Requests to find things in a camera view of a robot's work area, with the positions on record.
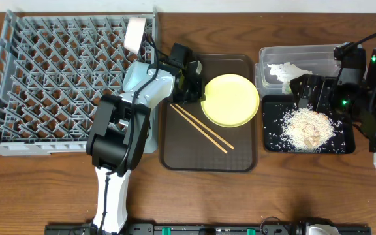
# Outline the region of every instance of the wooden chopstick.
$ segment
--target wooden chopstick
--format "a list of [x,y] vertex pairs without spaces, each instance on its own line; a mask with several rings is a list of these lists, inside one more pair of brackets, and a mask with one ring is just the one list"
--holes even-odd
[[200,120],[198,120],[196,117],[192,116],[188,111],[184,110],[181,106],[175,104],[181,111],[183,111],[185,114],[187,114],[190,118],[192,118],[194,121],[196,121],[198,124],[200,124],[203,128],[205,128],[208,132],[212,133],[215,137],[217,137],[220,141],[225,143],[228,147],[231,149],[234,149],[233,145],[231,145],[229,142],[227,142],[223,137],[219,136],[217,133],[212,131],[210,128],[208,128],[205,124],[203,124]]
[[227,153],[227,150],[225,150],[219,143],[217,143],[211,136],[209,136],[207,133],[205,133],[198,125],[196,125],[193,121],[191,121],[187,116],[185,116],[181,111],[179,111],[177,108],[175,108],[172,104],[170,105],[175,111],[177,111],[185,120],[187,120],[193,127],[195,127],[198,131],[201,132],[205,137],[207,137],[208,140],[210,140],[214,145],[216,145],[223,153]]

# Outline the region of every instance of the wooden table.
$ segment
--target wooden table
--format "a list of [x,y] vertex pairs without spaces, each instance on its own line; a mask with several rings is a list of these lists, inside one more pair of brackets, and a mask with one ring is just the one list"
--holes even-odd
[[[0,32],[4,14],[0,14]],[[161,44],[196,52],[246,54],[265,46],[337,44],[376,32],[376,14],[160,14]],[[376,39],[365,43],[367,55]],[[368,141],[356,132],[350,155],[276,154],[258,138],[258,165],[248,174],[173,172],[158,154],[132,173],[127,209],[157,223],[259,224],[306,216],[371,226],[376,234],[376,172]],[[0,234],[42,234],[50,222],[90,221],[97,178],[85,153],[0,157]]]

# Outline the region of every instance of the dish rack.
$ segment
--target dish rack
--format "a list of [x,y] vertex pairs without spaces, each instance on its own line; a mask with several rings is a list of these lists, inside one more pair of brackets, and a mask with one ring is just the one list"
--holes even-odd
[[[130,17],[146,18],[145,31],[159,42],[154,9],[23,18],[7,12],[0,38],[0,155],[85,151],[100,98],[123,92],[133,61],[153,63],[145,40],[138,54],[124,49]],[[152,113],[149,132],[157,128],[158,111]]]

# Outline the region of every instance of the round plate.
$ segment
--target round plate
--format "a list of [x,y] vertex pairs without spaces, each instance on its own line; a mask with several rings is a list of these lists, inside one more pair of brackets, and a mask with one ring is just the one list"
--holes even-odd
[[206,100],[201,102],[208,119],[222,127],[238,127],[255,116],[259,108],[259,94],[248,79],[225,74],[206,85]]

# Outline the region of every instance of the white background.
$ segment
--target white background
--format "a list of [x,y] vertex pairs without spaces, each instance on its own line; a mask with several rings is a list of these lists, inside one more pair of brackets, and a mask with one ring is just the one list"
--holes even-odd
[[0,0],[0,12],[376,13],[376,0]]

